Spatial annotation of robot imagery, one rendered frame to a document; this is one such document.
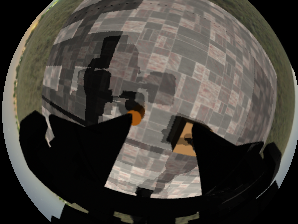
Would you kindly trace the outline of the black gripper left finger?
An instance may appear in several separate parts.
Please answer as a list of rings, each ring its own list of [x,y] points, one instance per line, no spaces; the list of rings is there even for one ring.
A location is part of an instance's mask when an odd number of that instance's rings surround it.
[[[76,148],[96,184],[105,186],[129,133],[133,113],[125,113],[85,128],[56,115],[49,115],[48,120],[53,135]]]

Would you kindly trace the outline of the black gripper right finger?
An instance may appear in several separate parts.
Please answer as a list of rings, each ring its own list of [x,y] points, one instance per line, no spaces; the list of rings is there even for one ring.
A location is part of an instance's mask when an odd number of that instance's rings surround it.
[[[245,157],[261,152],[265,141],[234,145],[223,139],[200,123],[193,123],[193,147],[196,148],[197,167],[200,169],[202,196],[217,192],[217,186],[223,183],[245,160]]]

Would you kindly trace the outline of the brown rectangular block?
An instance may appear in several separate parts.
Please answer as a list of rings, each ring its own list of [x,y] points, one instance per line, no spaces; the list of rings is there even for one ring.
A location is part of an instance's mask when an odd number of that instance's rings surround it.
[[[193,151],[192,144],[190,144],[190,141],[192,141],[192,127],[193,123],[196,123],[196,121],[185,119],[185,117],[182,117],[180,127],[178,127],[176,135],[173,137],[172,141],[172,152],[182,153],[182,155],[189,155],[196,157],[196,152]],[[200,121],[197,121],[197,123],[200,123]],[[208,128],[208,125],[202,124],[202,127]],[[212,129],[210,129],[212,131]],[[214,132],[214,131],[212,131]]]

